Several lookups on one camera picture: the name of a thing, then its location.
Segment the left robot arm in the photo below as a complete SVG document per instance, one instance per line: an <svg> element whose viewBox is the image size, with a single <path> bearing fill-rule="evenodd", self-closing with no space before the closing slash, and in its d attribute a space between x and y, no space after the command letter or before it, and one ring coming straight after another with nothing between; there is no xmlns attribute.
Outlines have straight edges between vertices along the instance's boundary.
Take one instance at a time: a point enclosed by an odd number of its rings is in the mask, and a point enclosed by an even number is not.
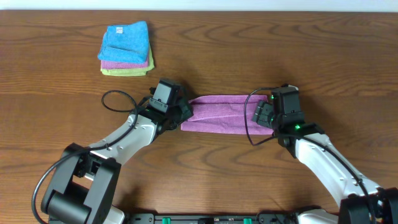
<svg viewBox="0 0 398 224"><path fill-rule="evenodd" d="M122 166L160 134L192 117L188 100L144 98L127 120L102 140L82 147L72 143L43 175L52 174L40 209L59 223L122 223L124 212L113 197Z"/></svg>

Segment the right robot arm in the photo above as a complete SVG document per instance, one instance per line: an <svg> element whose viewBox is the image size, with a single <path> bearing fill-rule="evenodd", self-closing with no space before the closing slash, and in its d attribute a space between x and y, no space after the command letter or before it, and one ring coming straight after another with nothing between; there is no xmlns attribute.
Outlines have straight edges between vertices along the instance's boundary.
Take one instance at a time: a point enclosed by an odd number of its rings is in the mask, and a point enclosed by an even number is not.
<svg viewBox="0 0 398 224"><path fill-rule="evenodd" d="M397 223L397 189L384 189L345 159L314 123L279 128L278 112L265 101L254 110L253 121L273 129L273 138L307 166L339 206L332 215L320 208L296 215L297 223Z"/></svg>

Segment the large purple microfiber cloth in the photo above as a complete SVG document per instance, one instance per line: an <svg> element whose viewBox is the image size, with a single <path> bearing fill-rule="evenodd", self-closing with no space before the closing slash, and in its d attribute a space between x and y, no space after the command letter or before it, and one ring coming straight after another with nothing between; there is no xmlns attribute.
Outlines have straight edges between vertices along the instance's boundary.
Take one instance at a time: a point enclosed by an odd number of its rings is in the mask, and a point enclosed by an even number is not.
<svg viewBox="0 0 398 224"><path fill-rule="evenodd" d="M193 116L184 121L182 131L216 134L272 134L272 130L251 120L257 104L266 95L207 95L190 100Z"/></svg>

